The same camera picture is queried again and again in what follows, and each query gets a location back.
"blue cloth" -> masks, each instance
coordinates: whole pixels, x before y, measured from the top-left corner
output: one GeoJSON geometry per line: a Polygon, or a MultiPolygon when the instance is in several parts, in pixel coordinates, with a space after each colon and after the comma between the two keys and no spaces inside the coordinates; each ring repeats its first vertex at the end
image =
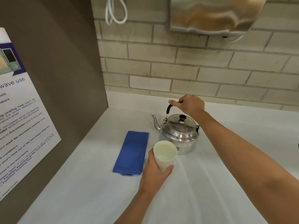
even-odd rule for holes
{"type": "Polygon", "coordinates": [[[129,131],[115,162],[113,172],[123,176],[140,175],[149,133],[129,131]]]}

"cup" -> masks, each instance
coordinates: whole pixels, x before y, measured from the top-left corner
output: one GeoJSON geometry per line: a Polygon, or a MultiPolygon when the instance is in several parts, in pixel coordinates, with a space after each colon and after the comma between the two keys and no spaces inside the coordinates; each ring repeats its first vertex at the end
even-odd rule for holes
{"type": "Polygon", "coordinates": [[[155,144],[155,160],[161,172],[164,172],[170,165],[174,165],[176,152],[176,146],[170,141],[159,141],[155,144]]]}

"silver metal kettle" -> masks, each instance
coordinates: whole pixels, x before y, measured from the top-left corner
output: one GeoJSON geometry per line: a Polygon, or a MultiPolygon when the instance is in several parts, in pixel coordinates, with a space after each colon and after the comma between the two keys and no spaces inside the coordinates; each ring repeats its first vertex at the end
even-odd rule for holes
{"type": "Polygon", "coordinates": [[[168,106],[166,117],[161,125],[158,124],[155,115],[152,115],[155,128],[160,133],[159,140],[174,143],[179,155],[192,152],[199,137],[199,125],[196,125],[192,118],[185,115],[174,114],[167,118],[171,107],[172,105],[168,106]]]}

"tile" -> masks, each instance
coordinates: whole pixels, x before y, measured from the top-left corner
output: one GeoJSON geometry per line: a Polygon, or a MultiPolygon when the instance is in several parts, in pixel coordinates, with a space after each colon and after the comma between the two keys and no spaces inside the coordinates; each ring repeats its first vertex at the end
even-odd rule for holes
{"type": "Polygon", "coordinates": [[[265,51],[299,54],[299,34],[275,32],[265,51]]]}
{"type": "Polygon", "coordinates": [[[176,99],[180,99],[182,96],[184,96],[184,94],[165,93],[165,92],[158,92],[158,91],[150,91],[150,95],[157,96],[157,97],[176,98],[176,99]]]}
{"type": "Polygon", "coordinates": [[[201,35],[185,35],[182,33],[176,33],[167,31],[165,25],[154,26],[154,43],[170,44],[178,46],[195,46],[204,47],[207,41],[207,36],[201,35]]]}
{"type": "Polygon", "coordinates": [[[97,35],[97,39],[102,39],[101,31],[100,31],[100,22],[98,20],[95,20],[95,33],[97,35]]]}
{"type": "Polygon", "coordinates": [[[167,0],[126,0],[128,20],[165,22],[167,0]]]}
{"type": "Polygon", "coordinates": [[[252,72],[246,85],[281,89],[297,89],[299,87],[299,75],[252,72]]]}
{"type": "Polygon", "coordinates": [[[152,76],[196,80],[198,67],[152,63],[152,76]]]}
{"type": "Polygon", "coordinates": [[[110,86],[129,86],[129,77],[127,75],[103,73],[104,84],[110,86]]]}
{"type": "Polygon", "coordinates": [[[297,5],[266,3],[252,27],[299,31],[297,5]]]}
{"type": "Polygon", "coordinates": [[[131,75],[150,75],[150,62],[106,59],[109,72],[131,75]]]}
{"type": "Polygon", "coordinates": [[[217,97],[260,101],[266,90],[246,86],[221,85],[217,97]]]}
{"type": "Polygon", "coordinates": [[[121,93],[134,93],[134,94],[149,95],[148,90],[138,90],[138,89],[133,89],[133,88],[129,88],[129,87],[111,86],[110,90],[116,91],[116,92],[121,92],[121,93]]]}
{"type": "Polygon", "coordinates": [[[284,67],[283,72],[299,74],[299,56],[292,56],[284,67]]]}
{"type": "Polygon", "coordinates": [[[201,67],[198,81],[245,84],[250,71],[201,67]]]}
{"type": "Polygon", "coordinates": [[[113,23],[101,21],[103,39],[134,42],[151,42],[152,26],[145,23],[113,23]]]}
{"type": "Polygon", "coordinates": [[[129,58],[133,60],[174,62],[176,47],[128,44],[129,58]]]}
{"type": "Polygon", "coordinates": [[[269,109],[280,109],[281,105],[277,104],[268,104],[268,103],[262,103],[262,102],[252,102],[252,101],[236,101],[237,105],[243,105],[243,106],[250,106],[250,107],[261,107],[261,108],[269,108],[269,109]]]}
{"type": "Polygon", "coordinates": [[[231,51],[179,48],[176,63],[227,67],[232,55],[231,51]]]}
{"type": "Polygon", "coordinates": [[[105,58],[100,57],[100,61],[101,61],[102,71],[107,71],[106,64],[105,64],[105,58]]]}
{"type": "Polygon", "coordinates": [[[263,98],[265,102],[299,105],[299,91],[269,90],[263,98]]]}
{"type": "Polygon", "coordinates": [[[284,106],[282,107],[282,110],[284,110],[284,111],[299,112],[299,106],[284,105],[284,106]]]}
{"type": "Polygon", "coordinates": [[[101,57],[128,58],[127,45],[112,41],[98,41],[101,57]]]}
{"type": "MultiPolygon", "coordinates": [[[[94,18],[105,19],[105,9],[107,0],[91,0],[91,3],[94,18]]],[[[123,5],[120,3],[119,0],[115,0],[114,2],[114,16],[118,20],[123,20],[125,17],[123,5]]]]}
{"type": "Polygon", "coordinates": [[[130,76],[130,86],[146,90],[170,90],[170,79],[157,79],[139,76],[130,76]]]}
{"type": "Polygon", "coordinates": [[[287,55],[235,52],[229,67],[260,71],[280,71],[287,55]]]}
{"type": "Polygon", "coordinates": [[[204,102],[229,104],[229,105],[235,104],[235,101],[236,101],[234,99],[224,99],[224,98],[218,98],[218,97],[203,97],[203,96],[198,96],[198,97],[200,99],[202,99],[204,102]]]}
{"type": "Polygon", "coordinates": [[[218,84],[174,80],[171,92],[215,96],[218,84]]]}
{"type": "Polygon", "coordinates": [[[227,43],[222,36],[210,36],[207,46],[220,49],[242,49],[262,51],[269,39],[269,31],[249,31],[243,38],[235,43],[227,43]]]}

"person's right arm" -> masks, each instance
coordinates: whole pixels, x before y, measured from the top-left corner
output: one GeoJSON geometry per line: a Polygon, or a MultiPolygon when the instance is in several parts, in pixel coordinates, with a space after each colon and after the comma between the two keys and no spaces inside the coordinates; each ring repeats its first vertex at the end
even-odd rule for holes
{"type": "Polygon", "coordinates": [[[227,169],[266,221],[299,224],[299,181],[257,147],[214,120],[196,95],[185,95],[179,101],[183,102],[171,100],[169,103],[198,122],[227,169]]]}

